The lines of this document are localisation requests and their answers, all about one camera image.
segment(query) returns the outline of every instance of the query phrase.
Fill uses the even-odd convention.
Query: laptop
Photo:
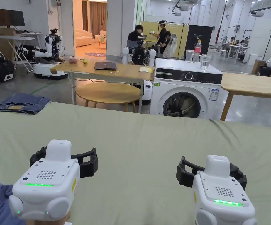
[[[96,62],[95,70],[116,70],[114,62]]]

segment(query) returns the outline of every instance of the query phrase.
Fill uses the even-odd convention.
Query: green led light
[[[233,204],[233,205],[243,205],[241,203],[237,203],[237,202],[228,202],[228,201],[223,201],[223,200],[218,200],[218,199],[214,199],[215,202],[220,202],[220,203],[225,203],[225,204]]]
[[[27,186],[42,186],[42,187],[53,187],[54,185],[45,185],[45,184],[25,184]]]

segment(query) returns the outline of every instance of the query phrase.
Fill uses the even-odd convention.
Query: round rug
[[[105,53],[98,53],[98,52],[89,52],[89,53],[85,53],[85,55],[92,56],[92,57],[105,57]]]

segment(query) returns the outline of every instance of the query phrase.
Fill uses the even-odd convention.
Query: glass cup
[[[186,61],[192,61],[194,56],[194,50],[187,49],[186,50]]]
[[[200,64],[202,70],[207,70],[209,64],[210,64],[211,56],[207,54],[202,54],[200,56]]]

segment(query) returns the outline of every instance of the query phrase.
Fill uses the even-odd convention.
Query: computer screen
[[[23,12],[0,9],[0,26],[25,26]]]

